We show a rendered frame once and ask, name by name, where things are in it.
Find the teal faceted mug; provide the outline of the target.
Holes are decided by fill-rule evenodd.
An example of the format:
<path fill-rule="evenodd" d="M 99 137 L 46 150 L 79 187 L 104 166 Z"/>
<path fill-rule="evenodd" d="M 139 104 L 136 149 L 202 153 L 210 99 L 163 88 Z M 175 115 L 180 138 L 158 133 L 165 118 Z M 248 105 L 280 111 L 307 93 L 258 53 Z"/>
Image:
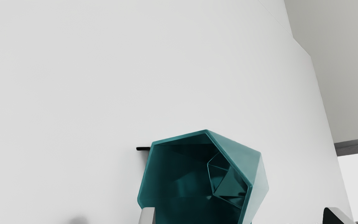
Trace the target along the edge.
<path fill-rule="evenodd" d="M 252 224 L 268 191 L 259 151 L 205 129 L 151 144 L 137 202 L 155 224 Z"/>

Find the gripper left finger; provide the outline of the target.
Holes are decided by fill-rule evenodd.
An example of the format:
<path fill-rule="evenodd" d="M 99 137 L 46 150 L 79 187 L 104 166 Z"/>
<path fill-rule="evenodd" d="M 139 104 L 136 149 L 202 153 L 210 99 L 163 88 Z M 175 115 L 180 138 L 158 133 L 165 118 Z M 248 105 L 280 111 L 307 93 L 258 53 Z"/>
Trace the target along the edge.
<path fill-rule="evenodd" d="M 155 207 L 144 207 L 138 224 L 155 224 Z"/>

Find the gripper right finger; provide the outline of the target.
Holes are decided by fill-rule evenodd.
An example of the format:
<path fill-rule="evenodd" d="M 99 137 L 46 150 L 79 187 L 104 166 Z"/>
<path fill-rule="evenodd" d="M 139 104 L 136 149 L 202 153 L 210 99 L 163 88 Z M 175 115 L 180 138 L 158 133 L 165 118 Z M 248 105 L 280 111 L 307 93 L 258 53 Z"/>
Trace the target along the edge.
<path fill-rule="evenodd" d="M 323 224 L 356 224 L 342 210 L 337 207 L 325 207 Z"/>

